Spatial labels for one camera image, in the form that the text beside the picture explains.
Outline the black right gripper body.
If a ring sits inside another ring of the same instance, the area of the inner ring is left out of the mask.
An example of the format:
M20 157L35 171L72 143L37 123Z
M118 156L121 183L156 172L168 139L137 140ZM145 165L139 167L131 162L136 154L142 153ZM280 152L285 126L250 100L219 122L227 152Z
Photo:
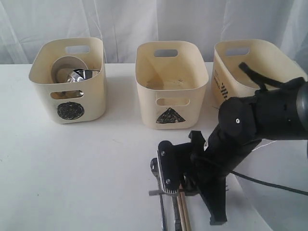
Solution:
M192 150L187 170L188 190L225 190L226 177L257 147L257 140L238 140L215 127L208 140L202 133L189 133Z

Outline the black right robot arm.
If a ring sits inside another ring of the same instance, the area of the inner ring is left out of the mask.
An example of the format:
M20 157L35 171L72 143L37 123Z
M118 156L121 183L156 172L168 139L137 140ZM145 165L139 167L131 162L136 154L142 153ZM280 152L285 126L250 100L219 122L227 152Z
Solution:
M301 77L276 85L264 83L253 96L231 97L221 104L218 124L205 140L191 131L190 178L210 213L211 225L227 222L226 177L263 139L306 140L308 83Z

